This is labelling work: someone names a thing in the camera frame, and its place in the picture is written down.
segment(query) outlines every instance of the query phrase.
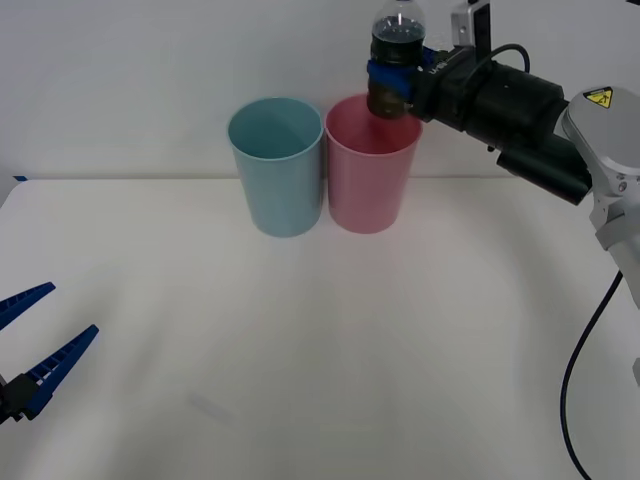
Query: yellow warning sticker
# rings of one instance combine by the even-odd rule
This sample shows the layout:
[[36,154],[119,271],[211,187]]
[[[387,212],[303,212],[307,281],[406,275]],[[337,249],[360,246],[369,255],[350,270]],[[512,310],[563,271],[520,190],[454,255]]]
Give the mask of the yellow warning sticker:
[[611,87],[600,88],[584,94],[587,100],[591,100],[596,105],[604,108],[611,107],[611,99],[613,98],[613,89]]

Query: cup rim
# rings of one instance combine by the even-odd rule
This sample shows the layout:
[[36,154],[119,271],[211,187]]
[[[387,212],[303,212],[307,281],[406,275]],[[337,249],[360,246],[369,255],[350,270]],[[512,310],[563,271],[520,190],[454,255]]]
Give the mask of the cup rim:
[[[288,157],[279,157],[279,158],[255,157],[236,147],[233,141],[231,140],[231,136],[229,135],[229,127],[231,127],[231,122],[233,122],[233,119],[236,117],[238,113],[240,113],[242,110],[244,110],[248,106],[253,105],[254,103],[264,102],[266,100],[293,100],[294,102],[302,103],[303,105],[309,107],[316,114],[316,116],[318,117],[318,120],[320,121],[320,133],[318,134],[318,137],[307,148],[305,148],[304,150],[300,150],[298,153],[294,153],[293,155],[289,155]],[[325,130],[326,128],[324,126],[324,122],[322,120],[322,115],[320,114],[320,111],[311,103],[296,97],[282,97],[282,96],[260,97],[245,103],[240,108],[238,108],[233,115],[231,115],[231,118],[227,122],[227,140],[229,140],[229,143],[231,144],[231,148],[242,153],[242,155],[244,155],[247,158],[250,158],[252,160],[259,160],[261,162],[282,162],[286,160],[291,160],[293,158],[297,158],[300,155],[304,155],[305,153],[313,150],[316,147],[316,145],[318,145],[320,140],[322,140],[322,136],[324,135]]]
[[418,127],[419,127],[419,135],[416,137],[416,139],[411,142],[409,145],[407,145],[404,148],[401,148],[400,150],[395,150],[393,152],[389,152],[389,153],[365,153],[365,152],[359,152],[357,150],[353,150],[352,148],[349,148],[345,145],[343,145],[341,142],[338,141],[338,139],[336,139],[336,137],[334,137],[331,134],[331,130],[329,129],[329,125],[327,123],[327,120],[329,119],[329,115],[331,114],[331,112],[333,111],[334,108],[336,108],[338,105],[340,105],[342,102],[346,102],[347,100],[351,100],[352,98],[356,98],[356,97],[364,97],[366,96],[366,93],[357,93],[355,95],[351,95],[349,97],[345,97],[342,100],[340,100],[338,103],[336,103],[335,105],[333,105],[329,111],[327,112],[327,114],[324,116],[324,130],[325,132],[327,132],[327,137],[333,141],[333,143],[335,145],[337,145],[338,147],[342,148],[343,150],[349,152],[349,153],[353,153],[355,155],[358,155],[360,157],[372,157],[372,158],[386,158],[386,157],[392,157],[392,156],[396,156],[398,153],[401,152],[405,152],[411,148],[414,148],[415,145],[418,143],[418,141],[420,140],[420,137],[422,136],[422,132],[423,132],[423,125],[422,122],[419,119],[415,119],[418,122]]

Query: white wall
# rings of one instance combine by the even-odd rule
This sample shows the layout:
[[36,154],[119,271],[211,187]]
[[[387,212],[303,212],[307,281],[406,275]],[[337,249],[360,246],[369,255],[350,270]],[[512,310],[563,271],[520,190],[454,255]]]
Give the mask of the white wall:
[[[378,0],[4,0],[0,166],[34,176],[228,176],[225,125],[266,95],[326,110],[366,85]],[[457,0],[421,0],[430,39]],[[494,44],[519,42],[567,95],[640,92],[640,7],[495,0]],[[416,175],[494,175],[496,155],[439,125]]]

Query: pink cup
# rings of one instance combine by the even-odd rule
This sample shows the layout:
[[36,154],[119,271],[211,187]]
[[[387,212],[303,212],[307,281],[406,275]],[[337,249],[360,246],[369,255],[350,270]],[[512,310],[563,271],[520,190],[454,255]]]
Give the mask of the pink cup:
[[326,120],[329,138],[329,210],[341,227],[376,233],[398,217],[422,123],[409,115],[376,117],[367,96],[335,105]]

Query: table surface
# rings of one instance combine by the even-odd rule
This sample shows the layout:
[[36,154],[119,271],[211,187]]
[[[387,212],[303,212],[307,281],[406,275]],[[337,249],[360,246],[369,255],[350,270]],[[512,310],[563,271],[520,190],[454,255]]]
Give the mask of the table surface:
[[[0,298],[57,290],[0,334],[13,378],[100,334],[6,480],[577,479],[560,381],[616,269],[588,221],[517,179],[414,179],[397,223],[326,212],[270,238],[236,180],[45,180],[0,209]],[[624,285],[571,383],[594,479],[637,479],[640,314]]]

